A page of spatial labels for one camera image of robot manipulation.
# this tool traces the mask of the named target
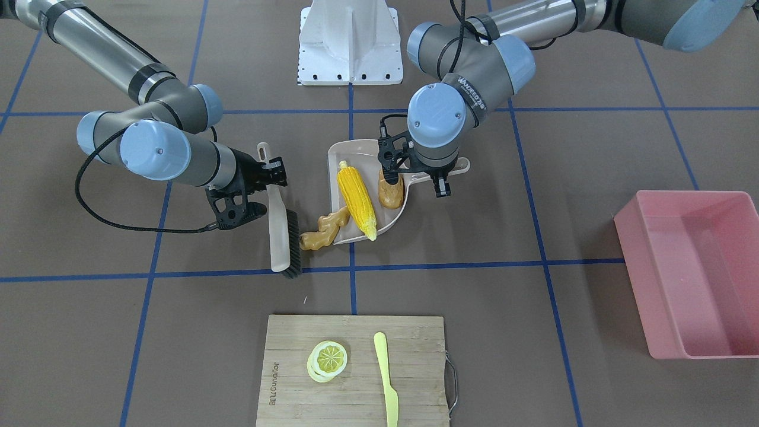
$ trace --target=lime slice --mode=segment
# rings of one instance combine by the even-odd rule
[[[345,347],[335,341],[322,341],[308,357],[307,368],[311,378],[321,382],[319,379],[326,378],[328,381],[339,375],[347,364],[348,352]]]

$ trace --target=wooden cutting board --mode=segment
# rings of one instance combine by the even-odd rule
[[[256,426],[386,427],[376,332],[387,336],[398,427],[449,427],[441,317],[296,315],[269,316]],[[319,384],[306,360],[324,340],[345,347],[348,365]]]

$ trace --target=knife handle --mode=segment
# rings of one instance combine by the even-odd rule
[[[390,367],[387,357],[387,337],[382,332],[374,334],[374,350],[377,353],[377,362],[379,363],[379,373],[382,375],[382,385],[390,387]]]

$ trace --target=white brush handle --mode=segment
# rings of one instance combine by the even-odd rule
[[[259,160],[269,162],[269,145],[261,142],[257,147]],[[272,271],[278,273],[290,267],[290,235],[287,225],[287,210],[278,185],[267,185],[269,195],[267,215],[269,217],[269,253],[272,259]]]

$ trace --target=brown toy food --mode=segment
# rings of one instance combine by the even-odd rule
[[[351,211],[347,206],[341,207],[337,212],[332,212],[326,217],[319,217],[319,231],[309,231],[301,234],[301,249],[304,251],[316,251],[324,246],[329,246],[335,240],[340,227],[345,226],[351,219]]]
[[[398,182],[394,185],[385,181],[382,170],[379,170],[379,203],[388,209],[398,209],[403,204],[403,175],[398,174]]]

